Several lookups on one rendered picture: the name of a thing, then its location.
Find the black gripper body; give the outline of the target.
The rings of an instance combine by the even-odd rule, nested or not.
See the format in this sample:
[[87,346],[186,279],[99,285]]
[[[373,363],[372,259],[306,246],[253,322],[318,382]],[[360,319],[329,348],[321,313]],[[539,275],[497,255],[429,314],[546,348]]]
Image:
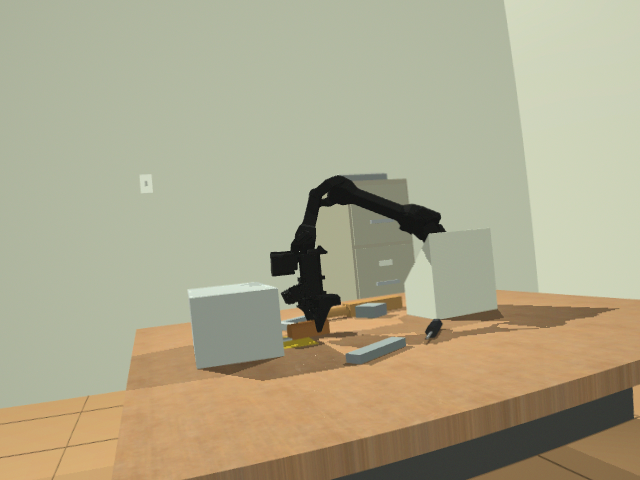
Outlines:
[[322,280],[325,279],[325,275],[322,275],[322,272],[300,274],[298,279],[301,279],[301,283],[302,279],[305,279],[311,294],[311,298],[304,296],[295,301],[299,306],[313,304],[315,308],[326,308],[341,305],[341,298],[337,294],[327,294],[323,291]]

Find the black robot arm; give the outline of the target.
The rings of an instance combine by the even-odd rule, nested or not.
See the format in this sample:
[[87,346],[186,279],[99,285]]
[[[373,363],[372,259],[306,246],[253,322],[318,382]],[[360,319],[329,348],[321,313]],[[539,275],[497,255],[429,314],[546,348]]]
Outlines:
[[[327,197],[322,199],[326,193]],[[416,204],[401,205],[361,190],[348,178],[336,175],[309,192],[304,219],[295,233],[290,251],[270,252],[272,277],[295,274],[298,263],[300,274],[321,272],[320,254],[328,252],[322,246],[315,249],[316,221],[320,207],[335,204],[354,204],[394,219],[400,224],[400,230],[414,234],[423,243],[430,233],[446,232],[442,224],[439,224],[439,212]],[[302,279],[302,283],[298,279],[298,282],[299,284],[281,292],[285,304],[291,305],[304,296],[311,298],[305,279]]]

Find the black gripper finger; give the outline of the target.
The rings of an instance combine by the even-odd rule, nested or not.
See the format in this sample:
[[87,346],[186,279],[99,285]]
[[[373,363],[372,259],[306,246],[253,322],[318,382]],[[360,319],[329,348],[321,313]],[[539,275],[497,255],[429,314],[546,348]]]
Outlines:
[[308,308],[310,308],[310,307],[314,307],[314,305],[313,305],[313,304],[311,304],[311,305],[305,305],[305,306],[299,306],[299,305],[297,305],[296,307],[303,311],[303,313],[304,313],[304,315],[305,315],[305,317],[306,317],[306,320],[307,320],[307,321],[314,320],[313,313],[308,309]]
[[326,308],[310,307],[310,308],[308,308],[313,313],[317,333],[321,333],[322,332],[324,323],[325,323],[326,318],[328,316],[328,313],[329,313],[329,311],[330,311],[330,309],[332,307],[326,307]]

